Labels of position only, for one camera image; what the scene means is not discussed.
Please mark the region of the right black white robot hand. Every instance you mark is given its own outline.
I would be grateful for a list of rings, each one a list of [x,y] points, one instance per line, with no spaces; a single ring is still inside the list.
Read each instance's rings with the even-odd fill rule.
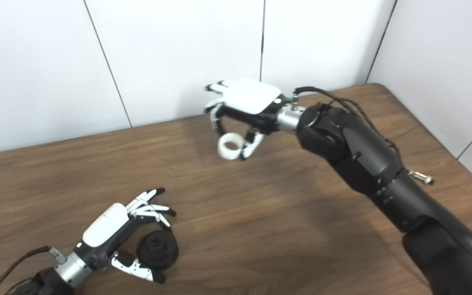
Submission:
[[[280,131],[277,117],[288,98],[279,88],[255,79],[241,78],[208,84],[205,90],[219,95],[204,106],[204,113],[209,115],[218,134],[217,150],[223,159],[245,161],[265,136]],[[247,124],[247,134],[243,137],[227,132],[222,123],[225,116]]]

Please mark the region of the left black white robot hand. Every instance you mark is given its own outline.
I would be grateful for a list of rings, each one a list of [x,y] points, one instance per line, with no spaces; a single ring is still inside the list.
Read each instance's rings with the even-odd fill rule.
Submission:
[[[141,225],[157,223],[164,232],[172,233],[165,215],[176,216],[176,211],[168,206],[151,203],[163,193],[163,187],[142,192],[128,205],[114,203],[102,213],[85,230],[82,241],[74,248],[74,253],[84,263],[84,268],[103,271],[113,266],[131,276],[164,284],[166,277],[155,266],[150,266],[142,262],[141,258],[121,249]]]

